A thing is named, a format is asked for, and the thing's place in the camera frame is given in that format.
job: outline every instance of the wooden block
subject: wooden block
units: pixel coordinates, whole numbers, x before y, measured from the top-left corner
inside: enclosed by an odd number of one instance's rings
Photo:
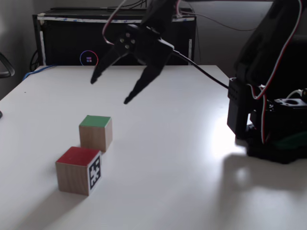
[[[106,152],[112,139],[112,118],[87,116],[79,125],[81,147]]]
[[[71,147],[56,162],[59,190],[89,196],[101,179],[101,151]]]

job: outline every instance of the green-topped cube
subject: green-topped cube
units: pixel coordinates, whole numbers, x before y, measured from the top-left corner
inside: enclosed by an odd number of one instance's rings
[[[111,118],[109,116],[86,116],[80,126],[105,128]]]
[[[106,152],[113,139],[112,118],[87,116],[79,125],[82,148]]]

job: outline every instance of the black cable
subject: black cable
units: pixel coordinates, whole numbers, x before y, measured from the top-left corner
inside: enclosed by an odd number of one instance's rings
[[[35,62],[32,63],[31,66],[34,66],[34,68],[35,68],[37,66],[37,64],[39,64],[38,57],[36,58]]]
[[[145,1],[145,0],[142,0],[142,2],[141,2],[141,3],[139,3],[139,4],[135,5],[135,6],[131,7],[131,8],[128,8],[128,10],[131,10],[131,9],[133,9],[133,8],[135,8],[135,7],[139,6],[139,5],[142,5],[142,4],[144,3],[144,1]]]
[[[35,62],[33,65],[34,65],[34,69],[33,69],[33,71],[34,71],[34,70],[36,70],[36,69],[37,69],[37,67],[39,66],[38,59],[36,60],[36,62]]]
[[[191,7],[191,10],[193,13],[195,13],[195,10],[194,8],[192,7],[191,3],[189,3],[189,6]],[[201,42],[200,42],[200,33],[198,31],[198,21],[196,20],[196,34],[197,34],[197,43],[198,43],[198,53],[199,53],[199,56],[200,56],[200,63],[201,63]]]
[[[133,6],[133,5],[135,5],[135,4],[137,4],[137,3],[141,2],[141,1],[143,1],[143,0],[139,0],[139,1],[135,2],[135,3],[133,3],[133,4],[130,4],[130,5],[124,5],[124,6],[122,6],[122,7]],[[118,7],[118,6],[110,6],[110,7],[108,7],[108,8],[117,8],[117,7]]]
[[[257,27],[255,27],[253,29],[246,29],[246,30],[245,29],[237,29],[237,28],[231,27],[229,25],[225,25],[223,23],[220,23],[219,21],[217,21],[215,19],[212,19],[212,18],[210,18],[210,17],[208,17],[206,15],[200,14],[200,13],[191,13],[191,12],[185,12],[185,11],[181,11],[181,13],[194,14],[194,15],[197,15],[197,16],[201,16],[201,17],[209,19],[209,20],[211,20],[211,21],[213,21],[213,22],[215,22],[215,23],[217,23],[217,24],[219,24],[221,26],[224,26],[224,27],[232,29],[232,30],[237,30],[237,31],[255,31],[257,29]]]
[[[202,68],[200,68],[194,61],[190,60],[189,58],[187,58],[186,56],[182,55],[181,53],[179,53],[176,50],[173,50],[173,55],[175,55],[178,58],[181,58],[182,60],[187,61],[188,63],[190,63],[191,65],[193,65],[196,69],[198,69],[200,72],[202,72],[204,75],[206,75],[208,78],[210,78],[211,80],[215,81],[216,83],[220,84],[221,86],[223,86],[224,88],[228,89],[228,86],[221,83],[219,80],[215,79],[213,76],[211,76],[209,73],[207,73],[206,71],[204,71]]]
[[[33,55],[32,55],[32,58],[31,58],[31,61],[30,61],[30,71],[32,72],[33,70],[32,70],[32,66],[33,66],[33,60],[34,60],[34,57],[35,57],[35,55],[38,53],[38,51],[35,51],[34,53],[33,53]]]

